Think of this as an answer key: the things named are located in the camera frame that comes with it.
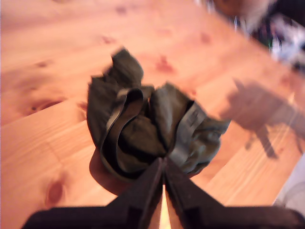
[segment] gray strap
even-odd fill
[[[194,102],[178,124],[175,146],[168,156],[177,166],[181,167],[188,159],[193,133],[205,118],[205,112]]]

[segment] crumpled cloth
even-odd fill
[[[166,83],[154,89],[141,85],[143,70],[139,63],[122,49],[112,56],[113,66],[101,77],[93,77],[88,91],[87,123],[93,142],[101,152],[102,162],[119,178],[136,179],[157,158],[170,155],[175,147],[179,122],[194,101],[173,85]],[[125,89],[138,88],[142,92],[141,111],[122,129],[118,138],[120,153],[114,159],[109,144],[104,142],[110,131],[109,122],[119,105],[118,96]],[[187,160],[179,165],[189,174],[197,174],[206,167],[220,147],[220,136],[230,121],[208,117],[192,133],[187,145]],[[129,168],[120,168],[128,164]]]

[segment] fabric fold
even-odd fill
[[[172,84],[156,90],[141,85],[143,70],[127,50],[113,55],[112,62],[102,76],[92,78],[87,109],[90,134],[108,170],[133,180],[165,156],[185,173],[206,167],[230,121],[208,117]]]

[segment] fabric strap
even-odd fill
[[[179,167],[189,158],[189,146],[196,128],[206,118],[205,112],[194,102],[178,124],[175,145],[168,157]]]
[[[102,162],[114,175],[127,181],[136,179],[149,165],[124,152],[118,145],[122,129],[140,113],[143,102],[143,93],[140,89],[121,90],[115,101],[115,109],[106,125],[106,137],[101,140]],[[189,158],[193,133],[205,118],[205,112],[193,102],[179,122],[175,145],[168,155],[177,166],[182,167]]]
[[[104,165],[114,175],[125,180],[135,179],[140,170],[135,170],[130,155],[126,155],[118,146],[120,133],[124,126],[141,111],[143,93],[138,88],[119,91],[115,108],[107,122],[107,134],[101,140],[100,154]]]

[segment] wood grain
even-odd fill
[[[215,159],[192,178],[223,204],[272,204],[304,152],[304,78],[192,1],[1,3],[4,229],[41,209],[106,205],[128,188],[100,163],[85,115],[91,75],[121,46],[144,84],[170,81],[232,119]],[[164,195],[160,228],[177,225],[167,204]]]

